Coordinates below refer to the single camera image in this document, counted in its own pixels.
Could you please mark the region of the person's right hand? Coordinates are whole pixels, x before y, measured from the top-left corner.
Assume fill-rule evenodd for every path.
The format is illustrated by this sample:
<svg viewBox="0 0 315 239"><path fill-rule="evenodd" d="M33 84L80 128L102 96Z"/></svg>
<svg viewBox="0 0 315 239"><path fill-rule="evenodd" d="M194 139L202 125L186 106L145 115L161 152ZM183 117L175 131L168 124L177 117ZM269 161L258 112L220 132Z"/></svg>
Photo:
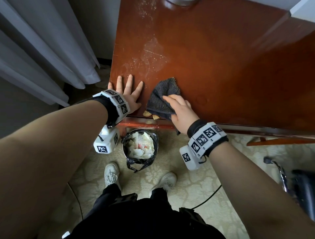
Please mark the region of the person's right hand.
<svg viewBox="0 0 315 239"><path fill-rule="evenodd" d="M169 95L163 96L163 100L168 102L171 108L175 111L175 114L178 116L180 132L187 134L189 127L200 118L192 110L191 104L184 100L182 96L179 95Z"/></svg>

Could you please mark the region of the person's left hand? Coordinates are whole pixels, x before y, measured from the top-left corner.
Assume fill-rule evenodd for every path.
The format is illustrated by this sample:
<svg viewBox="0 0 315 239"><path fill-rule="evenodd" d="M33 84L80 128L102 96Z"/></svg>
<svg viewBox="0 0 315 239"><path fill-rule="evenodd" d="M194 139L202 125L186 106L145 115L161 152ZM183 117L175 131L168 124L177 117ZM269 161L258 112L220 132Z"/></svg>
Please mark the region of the person's left hand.
<svg viewBox="0 0 315 239"><path fill-rule="evenodd" d="M118 76L117 82L116 82L116 91L124 96L124 99L128 102L128 105L130 107L130 102L137 102L142 89L144 87L144 82L141 81L135 90L132 90L131 95L124 95L124 89L123 89L123 78L122 76Z"/></svg>

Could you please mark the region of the dark grey cleaning cloth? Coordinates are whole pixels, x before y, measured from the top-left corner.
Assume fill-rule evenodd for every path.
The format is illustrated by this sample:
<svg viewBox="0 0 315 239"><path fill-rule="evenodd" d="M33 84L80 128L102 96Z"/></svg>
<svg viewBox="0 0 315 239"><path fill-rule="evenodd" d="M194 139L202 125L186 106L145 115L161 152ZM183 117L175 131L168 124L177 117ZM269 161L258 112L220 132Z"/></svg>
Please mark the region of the dark grey cleaning cloth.
<svg viewBox="0 0 315 239"><path fill-rule="evenodd" d="M170 104L163 99L163 96L181 95L174 77L160 81L153 89L147 101L146 111L152 115L171 121L171 115L175 114Z"/></svg>

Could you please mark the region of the person's right forearm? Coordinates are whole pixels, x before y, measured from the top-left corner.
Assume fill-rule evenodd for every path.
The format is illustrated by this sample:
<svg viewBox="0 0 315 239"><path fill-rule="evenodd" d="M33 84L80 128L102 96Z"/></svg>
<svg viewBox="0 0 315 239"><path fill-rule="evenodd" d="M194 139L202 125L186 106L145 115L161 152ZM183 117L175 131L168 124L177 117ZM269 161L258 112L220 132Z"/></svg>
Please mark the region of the person's right forearm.
<svg viewBox="0 0 315 239"><path fill-rule="evenodd" d="M229 142L215 147L209 160L250 239L315 239L315 222Z"/></svg>

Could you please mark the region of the person's left forearm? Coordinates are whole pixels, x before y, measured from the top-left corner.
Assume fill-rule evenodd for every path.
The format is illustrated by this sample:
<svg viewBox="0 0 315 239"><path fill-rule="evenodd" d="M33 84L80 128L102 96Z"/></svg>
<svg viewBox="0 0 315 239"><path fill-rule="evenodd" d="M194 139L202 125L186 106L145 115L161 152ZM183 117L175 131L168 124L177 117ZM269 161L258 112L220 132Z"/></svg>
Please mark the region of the person's left forearm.
<svg viewBox="0 0 315 239"><path fill-rule="evenodd" d="M0 239L37 234L110 114L89 100L0 139Z"/></svg>

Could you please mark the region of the left wrist marker band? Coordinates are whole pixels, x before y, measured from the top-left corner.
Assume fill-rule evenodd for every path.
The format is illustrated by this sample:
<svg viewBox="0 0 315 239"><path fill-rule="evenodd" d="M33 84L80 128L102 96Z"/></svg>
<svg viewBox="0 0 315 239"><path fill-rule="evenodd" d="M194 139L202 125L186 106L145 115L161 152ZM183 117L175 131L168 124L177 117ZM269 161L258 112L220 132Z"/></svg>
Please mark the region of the left wrist marker band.
<svg viewBox="0 0 315 239"><path fill-rule="evenodd" d="M115 90L107 89L101 91L100 93L93 95L92 99L101 102L105 107L110 104L115 106L115 110L118 116L109 116L106 124L108 128L116 126L131 112L128 102L125 100L123 95Z"/></svg>

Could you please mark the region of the right wrist marker band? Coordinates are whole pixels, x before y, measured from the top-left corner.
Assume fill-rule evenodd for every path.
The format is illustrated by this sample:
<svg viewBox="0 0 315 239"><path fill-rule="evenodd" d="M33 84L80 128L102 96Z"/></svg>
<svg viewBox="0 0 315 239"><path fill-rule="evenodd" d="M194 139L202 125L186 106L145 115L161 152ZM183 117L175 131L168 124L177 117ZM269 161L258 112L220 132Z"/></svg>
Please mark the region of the right wrist marker band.
<svg viewBox="0 0 315 239"><path fill-rule="evenodd" d="M218 145L228 142L227 134L214 122L198 119L188 128L188 147L199 159L209 156Z"/></svg>

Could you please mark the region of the crumpled white waste paper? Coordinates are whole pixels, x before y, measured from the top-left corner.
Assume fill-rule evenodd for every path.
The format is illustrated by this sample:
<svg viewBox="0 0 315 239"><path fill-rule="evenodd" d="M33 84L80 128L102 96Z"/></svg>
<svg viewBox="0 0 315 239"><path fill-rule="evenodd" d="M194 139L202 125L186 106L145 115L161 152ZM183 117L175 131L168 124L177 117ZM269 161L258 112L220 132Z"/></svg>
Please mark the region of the crumpled white waste paper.
<svg viewBox="0 0 315 239"><path fill-rule="evenodd" d="M128 149L128 157L138 160L147 160L154 154L154 142L146 132L135 132L127 139L125 146Z"/></svg>

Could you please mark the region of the metal bin with black bag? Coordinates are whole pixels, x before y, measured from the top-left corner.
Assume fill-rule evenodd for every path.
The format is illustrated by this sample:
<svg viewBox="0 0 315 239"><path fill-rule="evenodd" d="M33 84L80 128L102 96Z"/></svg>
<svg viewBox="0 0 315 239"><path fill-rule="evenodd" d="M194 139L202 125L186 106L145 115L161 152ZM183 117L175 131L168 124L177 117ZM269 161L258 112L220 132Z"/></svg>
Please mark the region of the metal bin with black bag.
<svg viewBox="0 0 315 239"><path fill-rule="evenodd" d="M125 146L125 143L127 141L127 139L130 137L130 135L132 133L135 133L135 132L146 132L148 133L152 139L153 139L153 144L154 144L154 154L151 158L147 159L147 160L138 160L138 159L134 159L134 158L129 158L127 153L128 153L128 149L127 147ZM150 165L153 164L153 162L155 161L155 158L157 156L157 152L158 152L158 146L159 146L159 137L156 133L154 132L151 132L149 130L145 130L145 129L135 129L135 130L132 130L130 132L128 132L126 134L126 136L124 136L121 140L121 144L123 146L123 153L124 153L124 156L126 157L126 164L127 164L127 168L130 169L130 170L133 170L134 173L137 173L147 167L149 167Z"/></svg>

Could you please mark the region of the person's white right shoe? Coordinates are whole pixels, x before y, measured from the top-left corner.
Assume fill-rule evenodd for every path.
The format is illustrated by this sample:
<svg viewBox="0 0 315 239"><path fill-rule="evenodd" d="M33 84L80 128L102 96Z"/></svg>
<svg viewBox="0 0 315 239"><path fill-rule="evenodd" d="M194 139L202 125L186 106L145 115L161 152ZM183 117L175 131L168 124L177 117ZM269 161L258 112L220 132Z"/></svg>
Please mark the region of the person's white right shoe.
<svg viewBox="0 0 315 239"><path fill-rule="evenodd" d="M176 182L177 182L176 174L173 172L168 172L164 174L163 177L158 182L158 184L151 189L150 194L152 194L153 190L159 188L162 188L164 191L168 192L170 189L174 188Z"/></svg>

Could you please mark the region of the person's white shoe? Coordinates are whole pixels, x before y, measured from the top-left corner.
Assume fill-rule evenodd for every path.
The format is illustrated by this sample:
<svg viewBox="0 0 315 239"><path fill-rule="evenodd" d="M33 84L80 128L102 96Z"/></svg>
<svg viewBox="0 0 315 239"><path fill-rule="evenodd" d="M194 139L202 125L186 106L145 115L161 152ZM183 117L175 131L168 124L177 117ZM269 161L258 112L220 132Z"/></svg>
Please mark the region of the person's white shoe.
<svg viewBox="0 0 315 239"><path fill-rule="evenodd" d="M162 188L164 191L168 192L170 189L174 188L176 182L177 182L176 174L173 172L168 172L164 174L163 177L158 182L158 184L151 189L150 194L152 194L153 190L159 188Z"/></svg>
<svg viewBox="0 0 315 239"><path fill-rule="evenodd" d="M110 162L106 165L104 170L105 187L116 184L120 191L122 191L119 183L119 167L115 162Z"/></svg>

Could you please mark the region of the white pleated curtain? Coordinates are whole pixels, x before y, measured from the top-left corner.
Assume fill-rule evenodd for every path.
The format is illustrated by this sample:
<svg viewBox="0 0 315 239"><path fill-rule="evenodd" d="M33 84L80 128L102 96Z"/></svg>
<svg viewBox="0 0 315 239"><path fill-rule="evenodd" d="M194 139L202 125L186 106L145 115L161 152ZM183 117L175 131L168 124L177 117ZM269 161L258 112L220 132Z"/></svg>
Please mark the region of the white pleated curtain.
<svg viewBox="0 0 315 239"><path fill-rule="evenodd" d="M58 83L100 82L100 64L68 0L0 0L0 77L48 105L69 106Z"/></svg>

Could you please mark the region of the person's black trousers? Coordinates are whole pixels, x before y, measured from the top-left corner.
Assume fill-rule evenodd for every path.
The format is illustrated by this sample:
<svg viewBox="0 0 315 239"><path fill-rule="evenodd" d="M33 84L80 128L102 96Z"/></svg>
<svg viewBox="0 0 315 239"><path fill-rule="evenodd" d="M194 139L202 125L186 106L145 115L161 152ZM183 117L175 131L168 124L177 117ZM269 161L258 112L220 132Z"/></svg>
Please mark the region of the person's black trousers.
<svg viewBox="0 0 315 239"><path fill-rule="evenodd" d="M162 188L150 198L137 197L122 196L116 184L107 186L65 239L226 239L193 209L173 210Z"/></svg>

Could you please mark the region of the white box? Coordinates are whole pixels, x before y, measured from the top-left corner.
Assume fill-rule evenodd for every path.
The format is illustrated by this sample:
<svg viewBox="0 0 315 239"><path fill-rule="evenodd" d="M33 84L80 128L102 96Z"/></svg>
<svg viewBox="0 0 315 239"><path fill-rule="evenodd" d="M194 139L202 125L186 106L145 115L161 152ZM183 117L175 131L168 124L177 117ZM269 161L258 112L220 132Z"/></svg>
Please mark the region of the white box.
<svg viewBox="0 0 315 239"><path fill-rule="evenodd" d="M300 0L289 12L293 18L315 23L315 0Z"/></svg>

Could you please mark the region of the black chair with chrome frame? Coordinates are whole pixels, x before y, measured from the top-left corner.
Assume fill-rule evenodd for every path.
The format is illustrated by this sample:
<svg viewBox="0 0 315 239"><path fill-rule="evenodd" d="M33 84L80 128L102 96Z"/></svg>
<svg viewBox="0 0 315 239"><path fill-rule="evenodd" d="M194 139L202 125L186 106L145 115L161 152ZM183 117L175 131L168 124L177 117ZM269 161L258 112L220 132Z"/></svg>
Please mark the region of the black chair with chrome frame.
<svg viewBox="0 0 315 239"><path fill-rule="evenodd" d="M283 190L315 222L315 171L294 169L291 171L292 177L289 178L285 169L273 158L265 156L263 162L277 167Z"/></svg>

